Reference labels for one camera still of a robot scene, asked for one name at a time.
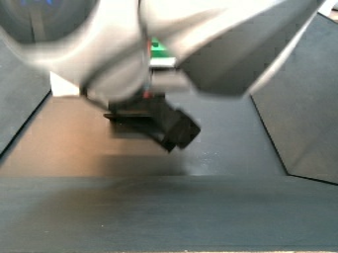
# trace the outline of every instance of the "black object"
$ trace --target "black object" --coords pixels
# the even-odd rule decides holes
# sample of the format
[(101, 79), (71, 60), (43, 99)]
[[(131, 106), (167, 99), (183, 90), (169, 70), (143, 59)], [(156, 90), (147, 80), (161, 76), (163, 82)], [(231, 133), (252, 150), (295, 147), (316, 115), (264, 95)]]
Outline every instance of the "black object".
[(127, 125), (148, 136), (168, 152), (184, 149), (198, 136), (200, 128), (190, 116), (173, 109), (164, 95), (141, 97), (112, 105), (104, 117), (115, 125)]

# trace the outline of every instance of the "dark gray panel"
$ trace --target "dark gray panel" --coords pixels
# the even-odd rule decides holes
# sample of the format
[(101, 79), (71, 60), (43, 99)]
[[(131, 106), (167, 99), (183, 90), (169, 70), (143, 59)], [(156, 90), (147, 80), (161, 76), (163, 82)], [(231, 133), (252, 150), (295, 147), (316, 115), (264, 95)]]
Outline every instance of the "dark gray panel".
[(291, 175), (338, 183), (338, 26), (316, 16), (254, 99)]
[(0, 176), (284, 175), (250, 98), (223, 100), (187, 93), (168, 99), (202, 125), (183, 152), (168, 155), (145, 138), (120, 138), (103, 112), (84, 101), (51, 99)]
[(47, 75), (24, 65), (0, 41), (0, 154), (49, 90)]
[(0, 251), (336, 251), (336, 195), (288, 177), (1, 179)]
[(198, 89), (244, 94), (322, 2), (282, 1), (199, 49), (180, 65)]

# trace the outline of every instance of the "gray surface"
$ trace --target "gray surface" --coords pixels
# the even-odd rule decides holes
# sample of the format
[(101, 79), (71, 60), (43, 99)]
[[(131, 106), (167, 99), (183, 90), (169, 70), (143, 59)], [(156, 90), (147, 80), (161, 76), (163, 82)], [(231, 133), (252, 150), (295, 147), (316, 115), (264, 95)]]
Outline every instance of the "gray surface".
[(338, 183), (338, 26), (316, 16), (282, 71), (255, 94), (291, 175)]
[(2, 159), (0, 176), (284, 175), (250, 98), (187, 93), (169, 100), (202, 125), (184, 152), (168, 155), (148, 139), (120, 138), (84, 101), (51, 99)]
[(0, 251), (336, 251), (336, 195), (288, 177), (1, 179)]
[(24, 65), (0, 40), (0, 154), (49, 90), (47, 75)]

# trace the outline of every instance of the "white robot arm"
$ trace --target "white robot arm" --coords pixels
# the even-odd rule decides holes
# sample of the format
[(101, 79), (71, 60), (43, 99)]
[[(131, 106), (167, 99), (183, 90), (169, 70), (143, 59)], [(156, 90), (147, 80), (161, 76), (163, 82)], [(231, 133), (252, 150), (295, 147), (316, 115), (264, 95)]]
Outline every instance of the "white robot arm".
[(52, 73), (55, 95), (107, 107), (149, 82), (151, 37), (202, 92), (244, 94), (290, 52), (323, 2), (0, 0), (0, 26), (16, 55)]

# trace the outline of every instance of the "green object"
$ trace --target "green object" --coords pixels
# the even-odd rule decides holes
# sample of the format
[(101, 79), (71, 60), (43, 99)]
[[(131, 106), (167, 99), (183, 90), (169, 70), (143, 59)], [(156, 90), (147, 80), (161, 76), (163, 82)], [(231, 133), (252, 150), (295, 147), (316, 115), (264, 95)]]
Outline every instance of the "green object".
[(168, 58), (169, 52), (156, 38), (152, 38), (152, 58)]

